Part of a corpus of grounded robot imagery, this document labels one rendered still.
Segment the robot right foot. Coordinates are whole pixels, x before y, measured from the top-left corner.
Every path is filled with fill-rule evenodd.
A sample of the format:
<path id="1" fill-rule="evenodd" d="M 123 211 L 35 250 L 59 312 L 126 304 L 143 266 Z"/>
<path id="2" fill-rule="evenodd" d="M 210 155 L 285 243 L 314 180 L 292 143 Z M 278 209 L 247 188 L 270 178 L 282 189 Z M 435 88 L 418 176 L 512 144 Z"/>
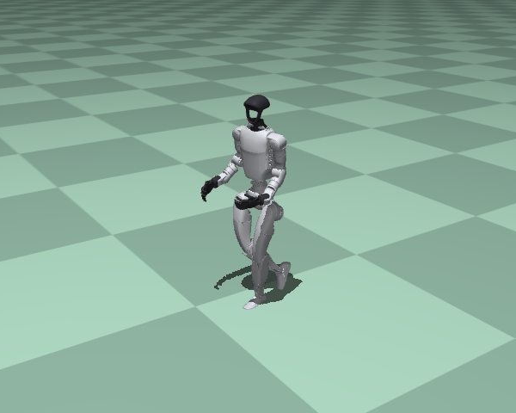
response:
<path id="1" fill-rule="evenodd" d="M 287 275 L 291 268 L 291 264 L 289 262 L 282 262 L 279 267 L 282 268 L 283 271 L 280 276 L 276 275 L 276 287 L 278 289 L 283 289 L 286 283 Z"/>

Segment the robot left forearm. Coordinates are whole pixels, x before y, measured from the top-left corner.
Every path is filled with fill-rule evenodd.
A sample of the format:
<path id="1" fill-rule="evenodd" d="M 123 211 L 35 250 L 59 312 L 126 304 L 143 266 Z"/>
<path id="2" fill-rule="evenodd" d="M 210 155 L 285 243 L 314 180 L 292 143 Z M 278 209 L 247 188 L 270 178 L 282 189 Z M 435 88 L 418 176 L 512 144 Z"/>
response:
<path id="1" fill-rule="evenodd" d="M 275 193 L 277 192 L 277 189 L 281 186 L 285 177 L 286 177 L 286 169 L 283 169 L 280 172 L 279 177 L 274 176 L 270 179 L 270 183 L 267 185 L 266 189 L 264 190 L 264 194 L 269 194 L 270 197 L 268 199 L 264 200 L 263 205 L 268 205 L 270 203 L 271 198 L 274 197 Z"/>

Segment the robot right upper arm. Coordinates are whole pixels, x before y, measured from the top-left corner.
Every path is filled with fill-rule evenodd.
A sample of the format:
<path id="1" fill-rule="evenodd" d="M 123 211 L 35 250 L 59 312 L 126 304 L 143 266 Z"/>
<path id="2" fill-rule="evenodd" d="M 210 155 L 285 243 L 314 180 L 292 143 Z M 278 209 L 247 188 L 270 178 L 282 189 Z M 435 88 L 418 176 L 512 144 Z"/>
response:
<path id="1" fill-rule="evenodd" d="M 243 127 L 245 127 L 245 126 L 244 125 L 239 126 L 232 131 L 232 136 L 233 136 L 234 142 L 235 142 L 235 149 L 237 151 L 237 154 L 235 154 L 234 157 L 232 158 L 232 162 L 239 167 L 243 166 L 241 148 L 240 148 L 240 132 Z"/>

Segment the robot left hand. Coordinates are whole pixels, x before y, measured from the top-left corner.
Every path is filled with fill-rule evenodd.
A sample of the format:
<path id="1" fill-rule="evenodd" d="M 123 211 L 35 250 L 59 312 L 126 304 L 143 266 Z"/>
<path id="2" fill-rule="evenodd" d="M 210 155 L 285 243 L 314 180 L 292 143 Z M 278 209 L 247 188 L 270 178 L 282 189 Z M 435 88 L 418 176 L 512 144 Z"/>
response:
<path id="1" fill-rule="evenodd" d="M 236 207 L 240 210 L 256 207 L 258 205 L 262 206 L 264 204 L 264 200 L 270 197 L 269 194 L 259 194 L 258 197 L 253 197 L 248 194 L 244 194 L 246 197 L 249 197 L 247 200 L 242 200 L 236 197 L 239 201 L 235 199 Z M 240 202 L 241 201 L 241 202 Z"/>

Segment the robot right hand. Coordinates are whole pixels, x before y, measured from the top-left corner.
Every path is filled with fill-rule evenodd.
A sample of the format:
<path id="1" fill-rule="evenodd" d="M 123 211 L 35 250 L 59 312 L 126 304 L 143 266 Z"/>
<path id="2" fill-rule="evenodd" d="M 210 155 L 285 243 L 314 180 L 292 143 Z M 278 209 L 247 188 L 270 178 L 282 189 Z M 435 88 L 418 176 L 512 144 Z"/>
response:
<path id="1" fill-rule="evenodd" d="M 206 196 L 209 194 L 213 188 L 218 187 L 218 180 L 221 176 L 214 176 L 210 181 L 206 181 L 205 185 L 201 188 L 201 196 L 203 201 L 206 201 Z"/>

